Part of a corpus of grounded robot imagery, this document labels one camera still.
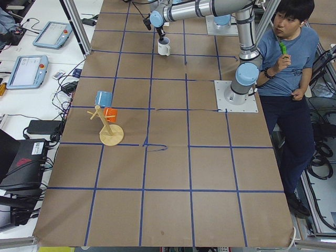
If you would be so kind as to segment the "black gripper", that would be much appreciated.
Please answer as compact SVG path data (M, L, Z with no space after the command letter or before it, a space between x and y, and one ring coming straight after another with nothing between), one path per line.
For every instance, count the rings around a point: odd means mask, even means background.
M156 31L159 35L159 38L164 38L165 37L165 32L164 32L163 26L157 27Z

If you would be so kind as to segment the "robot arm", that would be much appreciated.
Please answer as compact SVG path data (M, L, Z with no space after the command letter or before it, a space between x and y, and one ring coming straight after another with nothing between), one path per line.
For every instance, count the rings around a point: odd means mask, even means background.
M255 35L254 1L156 1L150 5L149 24L164 39L163 25L188 18L204 17L207 32L220 41L239 42L239 66L235 78L224 92L225 100L232 105L246 102L256 84L261 63Z

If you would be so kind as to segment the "person's right hand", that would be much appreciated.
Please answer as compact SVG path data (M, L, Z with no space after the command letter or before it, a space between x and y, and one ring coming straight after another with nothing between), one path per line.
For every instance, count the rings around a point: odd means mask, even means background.
M281 72L290 65L291 65L291 56L287 54L281 55L275 64L276 73Z

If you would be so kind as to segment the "person's left hand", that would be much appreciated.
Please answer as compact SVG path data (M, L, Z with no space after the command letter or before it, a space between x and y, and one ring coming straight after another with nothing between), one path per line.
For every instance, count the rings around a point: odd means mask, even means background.
M306 93L306 90L303 88L298 88L291 93L293 101L301 101Z

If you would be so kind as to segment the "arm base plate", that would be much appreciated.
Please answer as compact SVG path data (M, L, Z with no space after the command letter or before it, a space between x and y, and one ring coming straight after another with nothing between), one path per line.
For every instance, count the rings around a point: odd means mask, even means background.
M255 92L250 88L247 94L236 94L231 81L215 80L217 110L219 112L258 113Z
M236 18L233 15L206 16L207 34L214 36L238 36Z

